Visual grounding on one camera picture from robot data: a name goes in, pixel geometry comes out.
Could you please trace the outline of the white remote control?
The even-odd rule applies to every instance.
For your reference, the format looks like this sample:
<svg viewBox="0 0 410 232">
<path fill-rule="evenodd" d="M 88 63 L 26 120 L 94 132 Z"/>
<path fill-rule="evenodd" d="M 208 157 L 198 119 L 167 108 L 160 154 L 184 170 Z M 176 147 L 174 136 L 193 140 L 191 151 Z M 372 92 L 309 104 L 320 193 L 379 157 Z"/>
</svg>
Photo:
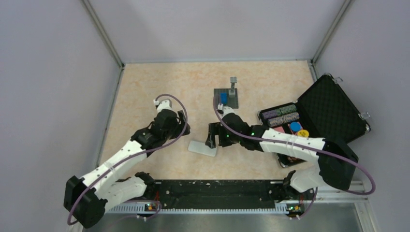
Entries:
<svg viewBox="0 0 410 232">
<path fill-rule="evenodd" d="M 216 148 L 210 148 L 205 143 L 198 141 L 190 141 L 188 151 L 209 157 L 215 157 L 217 154 Z"/>
</svg>

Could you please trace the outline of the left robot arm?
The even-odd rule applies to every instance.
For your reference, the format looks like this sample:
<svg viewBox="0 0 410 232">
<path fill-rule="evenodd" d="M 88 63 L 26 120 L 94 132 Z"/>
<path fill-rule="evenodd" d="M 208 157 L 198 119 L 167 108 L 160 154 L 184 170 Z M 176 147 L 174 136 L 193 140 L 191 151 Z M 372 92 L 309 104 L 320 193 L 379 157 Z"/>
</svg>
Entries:
<svg viewBox="0 0 410 232">
<path fill-rule="evenodd" d="M 155 194 L 152 179 L 146 173 L 122 176 L 154 151 L 189 134 L 186 109 L 160 110 L 148 127 L 137 130 L 125 145 L 90 173 L 72 176 L 66 183 L 63 206 L 69 211 L 68 224 L 90 228 L 113 207 L 132 198 L 151 199 Z"/>
</svg>

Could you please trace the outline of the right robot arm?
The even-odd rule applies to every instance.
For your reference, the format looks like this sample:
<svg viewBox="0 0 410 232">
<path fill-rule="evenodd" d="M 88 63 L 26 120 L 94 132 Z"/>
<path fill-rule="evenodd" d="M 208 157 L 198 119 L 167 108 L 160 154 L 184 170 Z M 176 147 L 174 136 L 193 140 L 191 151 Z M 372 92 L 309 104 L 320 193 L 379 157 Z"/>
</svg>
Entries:
<svg viewBox="0 0 410 232">
<path fill-rule="evenodd" d="M 339 138 L 306 138 L 263 125 L 250 126 L 236 113 L 225 114 L 220 122 L 208 125 L 207 147 L 234 144 L 250 151 L 278 153 L 313 163 L 310 168 L 290 172 L 284 179 L 283 192 L 289 199 L 325 185 L 349 190 L 358 162 L 357 155 Z"/>
</svg>

